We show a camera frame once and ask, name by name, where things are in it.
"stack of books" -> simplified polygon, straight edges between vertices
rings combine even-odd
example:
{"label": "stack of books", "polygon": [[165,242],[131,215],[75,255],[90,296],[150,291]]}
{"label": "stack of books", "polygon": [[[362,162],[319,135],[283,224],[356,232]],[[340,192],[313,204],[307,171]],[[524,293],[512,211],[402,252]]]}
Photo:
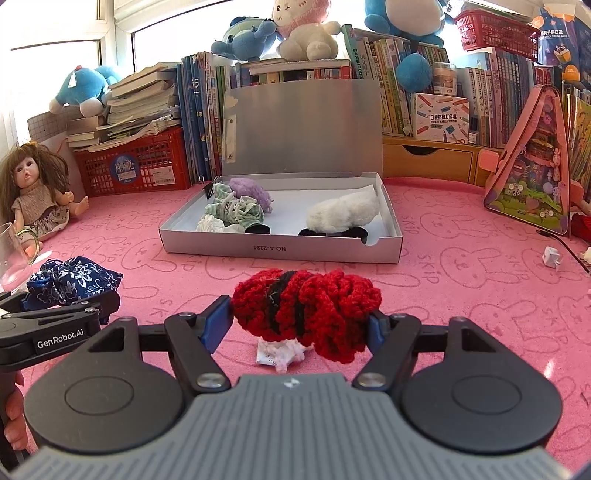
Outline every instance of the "stack of books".
{"label": "stack of books", "polygon": [[[353,76],[357,79],[378,80],[382,93],[382,130],[384,134],[403,137],[411,135],[410,95],[398,84],[396,68],[412,53],[409,40],[391,35],[343,25],[345,46],[353,64]],[[448,62],[445,48],[424,43],[417,52],[423,55],[431,67],[436,62]],[[432,86],[425,93],[432,93]]]}
{"label": "stack of books", "polygon": [[560,74],[536,67],[532,60],[487,47],[458,57],[458,96],[470,100],[470,124],[477,125],[477,145],[504,148],[531,89],[560,84]]}
{"label": "stack of books", "polygon": [[100,143],[97,128],[104,124],[105,117],[100,115],[70,120],[66,129],[68,146],[74,151],[80,151]]}
{"label": "stack of books", "polygon": [[111,85],[106,125],[98,127],[108,140],[93,145],[89,151],[135,140],[139,132],[154,130],[144,128],[152,121],[167,121],[169,126],[180,124],[176,65],[157,63]]}
{"label": "stack of books", "polygon": [[222,174],[224,96],[227,90],[296,80],[350,79],[349,60],[237,62],[210,52],[182,59],[177,66],[180,114],[191,182]]}

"crumpled tissue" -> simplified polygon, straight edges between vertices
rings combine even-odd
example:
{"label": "crumpled tissue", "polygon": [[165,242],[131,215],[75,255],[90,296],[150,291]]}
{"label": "crumpled tissue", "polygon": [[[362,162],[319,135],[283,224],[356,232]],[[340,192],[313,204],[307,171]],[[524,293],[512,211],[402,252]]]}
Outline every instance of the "crumpled tissue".
{"label": "crumpled tissue", "polygon": [[275,365],[278,374],[287,373],[287,367],[293,362],[301,362],[304,352],[313,347],[305,347],[297,340],[282,340],[281,342],[266,342],[259,338],[256,348],[256,362],[260,365]]}
{"label": "crumpled tissue", "polygon": [[559,251],[553,247],[546,247],[544,250],[544,255],[542,255],[542,260],[546,267],[555,268],[558,270],[560,266],[560,260],[562,259],[562,255],[560,255]]}

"product box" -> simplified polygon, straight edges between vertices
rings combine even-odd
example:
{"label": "product box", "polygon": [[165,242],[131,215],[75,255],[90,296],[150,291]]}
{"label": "product box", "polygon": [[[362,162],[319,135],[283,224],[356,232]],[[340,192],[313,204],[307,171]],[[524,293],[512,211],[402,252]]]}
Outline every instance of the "product box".
{"label": "product box", "polygon": [[[374,80],[271,83],[226,92],[219,181],[245,176],[274,199],[270,235],[196,232],[202,191],[160,227],[167,252],[278,260],[398,263],[402,233],[381,180],[382,116]],[[300,236],[323,200],[372,189],[379,214],[359,238]]]}
{"label": "product box", "polygon": [[467,98],[413,95],[413,133],[417,140],[467,144],[469,122]]}

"sticker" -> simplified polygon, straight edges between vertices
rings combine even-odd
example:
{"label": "sticker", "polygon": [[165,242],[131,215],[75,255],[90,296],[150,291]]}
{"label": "sticker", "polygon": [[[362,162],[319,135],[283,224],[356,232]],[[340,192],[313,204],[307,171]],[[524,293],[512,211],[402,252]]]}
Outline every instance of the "sticker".
{"label": "sticker", "polygon": [[174,185],[176,183],[172,166],[151,168],[150,175],[152,175],[152,182],[155,186]]}
{"label": "sticker", "polygon": [[120,155],[111,163],[111,176],[121,183],[132,183],[139,176],[139,164],[131,155]]}

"human hand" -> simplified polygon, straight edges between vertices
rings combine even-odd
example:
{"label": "human hand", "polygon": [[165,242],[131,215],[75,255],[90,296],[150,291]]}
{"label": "human hand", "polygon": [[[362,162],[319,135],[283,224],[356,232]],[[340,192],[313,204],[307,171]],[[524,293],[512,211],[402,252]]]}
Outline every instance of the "human hand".
{"label": "human hand", "polygon": [[[17,372],[15,382],[20,386],[25,384],[22,372]],[[21,390],[17,387],[6,401],[6,414],[10,420],[4,428],[4,436],[10,442],[13,450],[24,450],[29,441],[23,403],[24,397],[22,396]]]}

